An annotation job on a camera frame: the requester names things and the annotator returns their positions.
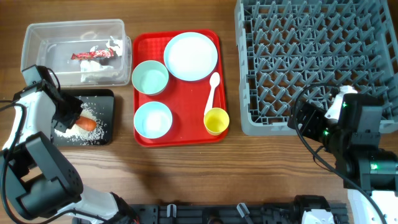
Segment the orange carrot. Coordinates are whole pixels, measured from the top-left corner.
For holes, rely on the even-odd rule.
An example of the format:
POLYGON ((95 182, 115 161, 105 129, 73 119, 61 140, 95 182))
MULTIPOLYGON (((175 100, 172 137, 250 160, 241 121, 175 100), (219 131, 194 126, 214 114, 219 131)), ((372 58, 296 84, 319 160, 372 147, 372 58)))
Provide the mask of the orange carrot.
POLYGON ((94 131, 96 128, 96 122, 84 116, 80 116, 80 118, 76 120, 75 124, 81 129, 84 129, 85 131, 89 132, 94 131))

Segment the white rice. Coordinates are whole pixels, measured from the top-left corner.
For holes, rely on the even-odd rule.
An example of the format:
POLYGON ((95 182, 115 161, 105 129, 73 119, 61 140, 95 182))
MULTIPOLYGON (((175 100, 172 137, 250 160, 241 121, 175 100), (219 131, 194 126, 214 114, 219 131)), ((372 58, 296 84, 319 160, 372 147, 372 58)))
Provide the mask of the white rice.
POLYGON ((95 103, 94 100, 98 100, 97 96, 78 96, 79 100, 83 102, 81 107, 83 111, 81 115, 92 119, 96 122, 96 128, 94 131, 89 132, 81 129, 77 125, 74 125, 71 129, 67 129, 64 133, 56 129, 52 132, 53 142, 57 146, 88 146, 88 145, 100 145, 101 138, 105 137, 107 131, 104 129, 107 124, 104 118, 102 118, 103 109, 99 103, 95 103))

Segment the large white napkin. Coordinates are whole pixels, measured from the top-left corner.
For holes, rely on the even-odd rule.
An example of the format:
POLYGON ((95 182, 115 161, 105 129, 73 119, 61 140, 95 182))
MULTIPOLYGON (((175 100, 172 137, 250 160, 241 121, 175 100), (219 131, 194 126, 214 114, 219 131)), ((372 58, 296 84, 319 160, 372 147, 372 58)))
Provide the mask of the large white napkin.
POLYGON ((112 71, 113 69, 113 66, 102 65, 95 60, 82 60, 80 63, 80 81, 82 83, 97 82, 105 76, 103 72, 112 71))

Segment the red snack wrapper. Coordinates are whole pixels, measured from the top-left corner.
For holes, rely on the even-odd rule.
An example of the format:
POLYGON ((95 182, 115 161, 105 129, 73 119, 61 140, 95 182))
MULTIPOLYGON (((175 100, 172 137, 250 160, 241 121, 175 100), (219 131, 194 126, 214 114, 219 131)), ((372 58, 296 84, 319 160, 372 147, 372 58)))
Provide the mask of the red snack wrapper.
POLYGON ((72 60, 94 60, 99 58, 111 58, 115 55, 113 49, 95 50, 93 52, 83 52, 72 54, 72 60))

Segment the light blue rice bowl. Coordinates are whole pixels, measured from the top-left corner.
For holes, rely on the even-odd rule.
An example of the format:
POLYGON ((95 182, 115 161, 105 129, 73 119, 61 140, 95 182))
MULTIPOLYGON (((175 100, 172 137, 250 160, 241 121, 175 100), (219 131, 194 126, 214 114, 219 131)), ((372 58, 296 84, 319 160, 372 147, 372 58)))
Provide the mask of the light blue rice bowl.
POLYGON ((151 101, 140 106, 134 114, 134 128, 144 138, 157 139, 166 135, 173 123, 168 106, 151 101))

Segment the mint green bowl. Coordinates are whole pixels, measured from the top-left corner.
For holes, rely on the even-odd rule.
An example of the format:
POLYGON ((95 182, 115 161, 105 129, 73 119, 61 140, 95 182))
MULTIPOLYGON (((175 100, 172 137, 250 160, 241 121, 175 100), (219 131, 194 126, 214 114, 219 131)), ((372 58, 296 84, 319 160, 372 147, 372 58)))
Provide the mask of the mint green bowl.
POLYGON ((145 95, 158 95, 165 90, 169 82, 169 71, 164 64, 155 60, 146 60, 132 72, 134 88, 145 95))

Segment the small white tissue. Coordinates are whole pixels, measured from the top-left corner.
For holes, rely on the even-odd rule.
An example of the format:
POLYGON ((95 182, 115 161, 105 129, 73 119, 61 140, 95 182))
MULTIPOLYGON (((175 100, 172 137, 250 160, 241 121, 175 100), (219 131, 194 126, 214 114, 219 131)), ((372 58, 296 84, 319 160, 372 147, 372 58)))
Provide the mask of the small white tissue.
POLYGON ((118 57, 123 55, 123 41, 115 39, 111 36, 111 39, 106 43, 107 48, 111 49, 118 57))

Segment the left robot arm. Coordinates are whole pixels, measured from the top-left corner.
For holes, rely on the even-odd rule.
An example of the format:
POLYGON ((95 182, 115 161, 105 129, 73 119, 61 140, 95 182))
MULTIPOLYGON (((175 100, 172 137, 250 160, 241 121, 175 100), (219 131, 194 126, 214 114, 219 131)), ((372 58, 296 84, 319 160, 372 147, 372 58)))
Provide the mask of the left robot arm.
POLYGON ((70 215, 91 223, 139 223, 121 197, 84 185, 50 139, 53 129, 66 131, 80 120, 83 102, 61 91, 50 68, 32 65, 22 75, 27 86, 1 107, 16 111, 1 149, 1 201, 9 218, 50 223, 70 215))

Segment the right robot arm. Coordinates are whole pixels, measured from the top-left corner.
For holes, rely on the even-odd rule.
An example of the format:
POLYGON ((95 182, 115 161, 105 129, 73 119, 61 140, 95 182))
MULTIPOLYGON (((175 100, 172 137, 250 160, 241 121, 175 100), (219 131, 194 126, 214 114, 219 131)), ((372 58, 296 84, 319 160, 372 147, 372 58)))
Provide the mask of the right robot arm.
POLYGON ((333 121, 325 110, 296 101, 288 126, 335 157, 327 168, 343 179, 356 223, 397 223, 397 155, 379 147, 380 102, 348 93, 337 114, 333 121))

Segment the black food waste tray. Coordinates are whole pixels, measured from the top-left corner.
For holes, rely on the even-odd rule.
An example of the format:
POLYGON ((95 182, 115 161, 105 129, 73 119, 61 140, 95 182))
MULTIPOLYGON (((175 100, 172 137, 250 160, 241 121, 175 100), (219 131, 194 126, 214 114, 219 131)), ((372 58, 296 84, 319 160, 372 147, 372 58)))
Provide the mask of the black food waste tray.
POLYGON ((61 146, 102 146, 109 144, 113 136, 114 93, 109 89, 64 90, 83 102, 81 115, 96 122, 94 131, 86 131, 74 125, 64 133, 54 129, 53 143, 61 146))

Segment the grey dishwasher rack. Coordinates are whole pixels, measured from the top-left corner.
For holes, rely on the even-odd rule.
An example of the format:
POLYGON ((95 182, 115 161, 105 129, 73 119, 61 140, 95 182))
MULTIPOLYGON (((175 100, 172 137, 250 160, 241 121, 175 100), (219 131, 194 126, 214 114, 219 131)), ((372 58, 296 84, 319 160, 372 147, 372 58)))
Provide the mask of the grey dishwasher rack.
POLYGON ((241 128, 292 135, 297 97, 331 106, 329 85, 381 100, 380 131, 397 131, 397 22, 387 1, 238 1, 241 128))

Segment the clear plastic bin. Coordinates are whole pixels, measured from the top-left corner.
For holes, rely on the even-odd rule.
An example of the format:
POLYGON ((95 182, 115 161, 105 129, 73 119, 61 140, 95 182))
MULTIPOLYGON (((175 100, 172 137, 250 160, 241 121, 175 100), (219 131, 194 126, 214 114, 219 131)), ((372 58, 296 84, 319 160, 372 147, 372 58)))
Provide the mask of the clear plastic bin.
POLYGON ((51 68, 62 87, 123 86, 131 77, 132 46, 124 22, 120 19, 46 22, 28 26, 21 56, 21 69, 31 65, 51 68), (102 65, 113 66, 112 71, 97 82, 82 83, 80 63, 72 54, 108 49, 111 39, 123 41, 123 55, 94 59, 102 65))

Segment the white plastic spoon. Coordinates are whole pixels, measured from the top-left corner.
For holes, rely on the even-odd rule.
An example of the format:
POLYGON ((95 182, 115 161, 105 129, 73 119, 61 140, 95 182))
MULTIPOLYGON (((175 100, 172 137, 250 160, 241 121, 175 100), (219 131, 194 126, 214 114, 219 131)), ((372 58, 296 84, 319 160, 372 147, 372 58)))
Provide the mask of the white plastic spoon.
POLYGON ((210 93, 208 96, 208 100, 206 102, 206 106, 205 106, 205 111, 204 114, 207 114, 207 112, 209 112, 209 110, 212 109, 213 107, 213 100, 214 100, 214 95, 215 95, 215 90, 218 87, 218 85, 220 84, 221 81, 221 77, 220 74, 218 72, 215 72, 211 75, 210 77, 210 93))

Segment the red plastic tray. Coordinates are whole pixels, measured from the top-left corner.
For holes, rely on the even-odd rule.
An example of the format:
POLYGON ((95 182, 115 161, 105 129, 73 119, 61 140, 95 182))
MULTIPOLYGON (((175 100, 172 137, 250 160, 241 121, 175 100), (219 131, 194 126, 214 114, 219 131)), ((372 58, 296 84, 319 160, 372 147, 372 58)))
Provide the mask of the red plastic tray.
MULTIPOLYGON (((132 65, 138 66, 146 60, 164 61, 164 50, 168 42, 182 30, 153 32, 137 36, 132 44, 132 65)), ((203 112, 210 92, 210 78, 196 82, 186 82, 169 76, 165 90, 155 96, 148 96, 134 90, 134 111, 150 101, 159 101, 172 112, 173 123, 166 135, 157 139, 147 139, 137 131, 135 140, 144 147, 182 146, 218 142, 225 138, 227 131, 218 136, 208 133, 203 123, 203 112)))

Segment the light blue plate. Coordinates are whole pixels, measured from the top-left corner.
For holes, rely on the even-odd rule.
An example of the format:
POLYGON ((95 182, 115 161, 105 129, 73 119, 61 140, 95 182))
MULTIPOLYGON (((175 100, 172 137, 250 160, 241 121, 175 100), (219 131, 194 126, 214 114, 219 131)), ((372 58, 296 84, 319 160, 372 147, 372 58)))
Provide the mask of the light blue plate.
POLYGON ((164 49, 164 64, 175 77, 186 82, 204 79, 215 69, 218 51, 213 41, 198 32, 173 37, 164 49))

